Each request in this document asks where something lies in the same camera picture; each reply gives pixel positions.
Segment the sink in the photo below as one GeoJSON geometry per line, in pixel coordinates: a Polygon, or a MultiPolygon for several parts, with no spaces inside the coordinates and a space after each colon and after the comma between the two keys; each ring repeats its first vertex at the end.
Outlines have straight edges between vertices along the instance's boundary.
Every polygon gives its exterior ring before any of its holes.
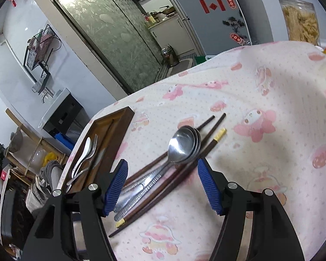
{"type": "Polygon", "coordinates": [[[64,90],[58,95],[56,100],[52,103],[52,105],[48,108],[47,112],[42,117],[41,122],[38,125],[39,130],[43,129],[45,124],[49,121],[50,117],[54,114],[59,105],[63,103],[63,101],[66,99],[66,97],[68,97],[69,94],[70,91],[67,88],[64,88],[64,90]]]}

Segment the spoon handle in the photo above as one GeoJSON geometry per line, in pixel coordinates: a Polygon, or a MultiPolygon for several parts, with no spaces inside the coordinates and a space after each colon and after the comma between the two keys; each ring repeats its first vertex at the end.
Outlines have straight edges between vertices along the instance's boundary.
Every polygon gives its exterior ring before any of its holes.
{"type": "Polygon", "coordinates": [[[79,176],[81,176],[84,172],[86,172],[89,169],[89,167],[83,169],[81,172],[79,172],[76,176],[74,176],[71,180],[69,180],[66,185],[71,185],[79,176]]]}
{"type": "Polygon", "coordinates": [[[138,203],[138,201],[143,198],[143,196],[158,182],[161,177],[164,176],[164,174],[170,169],[169,164],[167,164],[166,167],[162,168],[160,172],[149,182],[147,186],[143,188],[142,191],[140,191],[138,194],[136,194],[123,208],[121,211],[119,211],[115,217],[114,220],[118,222],[120,219],[122,219],[135,205],[138,203]]]}
{"type": "Polygon", "coordinates": [[[125,193],[131,191],[132,189],[136,188],[137,186],[141,185],[144,181],[146,181],[150,177],[154,177],[157,173],[159,173],[165,166],[169,164],[169,161],[166,161],[163,165],[159,166],[158,168],[154,169],[152,172],[149,172],[146,176],[138,179],[131,184],[124,187],[120,193],[120,196],[124,195],[125,193]]]}

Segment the metal fork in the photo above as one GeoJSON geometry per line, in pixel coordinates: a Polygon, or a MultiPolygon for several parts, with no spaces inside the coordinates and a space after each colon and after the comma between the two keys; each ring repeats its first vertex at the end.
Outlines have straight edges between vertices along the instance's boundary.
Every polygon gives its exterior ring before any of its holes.
{"type": "Polygon", "coordinates": [[[88,160],[88,159],[90,159],[90,158],[93,157],[93,155],[94,155],[95,152],[96,152],[96,145],[97,145],[97,143],[98,143],[98,135],[96,134],[96,135],[94,136],[94,143],[93,143],[93,146],[92,146],[92,150],[91,150],[91,152],[89,152],[88,156],[87,156],[86,158],[84,158],[84,159],[81,161],[81,163],[78,165],[78,167],[77,167],[77,169],[76,169],[76,171],[75,171],[75,173],[74,173],[73,178],[77,175],[77,172],[78,172],[78,170],[80,169],[80,167],[82,166],[82,164],[83,164],[86,160],[88,160]]]}

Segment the pink patterned tablecloth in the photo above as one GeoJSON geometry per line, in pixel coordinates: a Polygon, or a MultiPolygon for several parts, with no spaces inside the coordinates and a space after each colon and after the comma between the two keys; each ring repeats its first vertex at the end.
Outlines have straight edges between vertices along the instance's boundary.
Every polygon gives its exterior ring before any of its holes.
{"type": "MultiPolygon", "coordinates": [[[[273,189],[306,260],[321,247],[326,239],[326,55],[315,46],[279,42],[224,52],[104,108],[92,121],[126,106],[135,115],[114,166],[126,159],[130,176],[166,150],[179,126],[198,126],[225,112],[228,132],[207,157],[211,167],[245,189],[273,189]]],[[[108,234],[115,230],[113,216],[103,220],[108,234]]],[[[251,219],[248,213],[238,260],[246,258],[251,219]]],[[[195,170],[110,242],[121,261],[204,261],[222,222],[195,170]]]]}

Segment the chopsticks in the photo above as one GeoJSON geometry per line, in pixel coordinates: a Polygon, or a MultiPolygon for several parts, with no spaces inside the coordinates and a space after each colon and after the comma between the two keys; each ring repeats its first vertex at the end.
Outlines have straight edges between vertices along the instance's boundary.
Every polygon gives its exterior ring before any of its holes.
{"type": "MultiPolygon", "coordinates": [[[[213,126],[213,128],[206,135],[206,140],[203,140],[204,143],[211,137],[213,132],[217,129],[217,127],[221,124],[221,122],[226,117],[226,114],[223,114],[221,118],[217,121],[217,123],[213,126]]],[[[218,141],[221,137],[226,133],[226,129],[221,129],[214,139],[207,145],[207,147],[198,155],[198,158],[206,157],[211,150],[217,145],[218,141]]],[[[153,206],[155,206],[159,201],[161,201],[164,197],[166,197],[175,187],[177,187],[197,166],[198,160],[193,161],[187,165],[178,166],[176,172],[170,175],[155,191],[153,191],[150,196],[144,200],[142,204],[136,207],[132,212],[130,212],[127,217],[124,217],[120,221],[116,223],[116,227],[118,229],[114,231],[109,237],[113,237],[118,234],[120,231],[125,229],[131,223],[135,222],[138,218],[140,218],[143,214],[145,214],[148,210],[150,210],[153,206]]]]}
{"type": "MultiPolygon", "coordinates": [[[[202,123],[199,127],[197,127],[197,130],[200,131],[203,127],[205,127],[208,123],[210,123],[214,118],[215,118],[215,116],[211,116],[204,123],[202,123]]],[[[140,177],[141,175],[143,175],[144,173],[146,173],[154,165],[156,165],[157,163],[159,163],[160,161],[162,161],[167,155],[168,155],[168,152],[166,151],[164,154],[160,155],[157,159],[153,160],[150,164],[146,165],[141,170],[139,170],[138,172],[136,172],[134,175],[132,175],[131,177],[129,177],[128,179],[126,179],[123,187],[127,186],[128,184],[130,184],[131,182],[133,182],[134,180],[136,180],[138,177],[140,177]]]]}

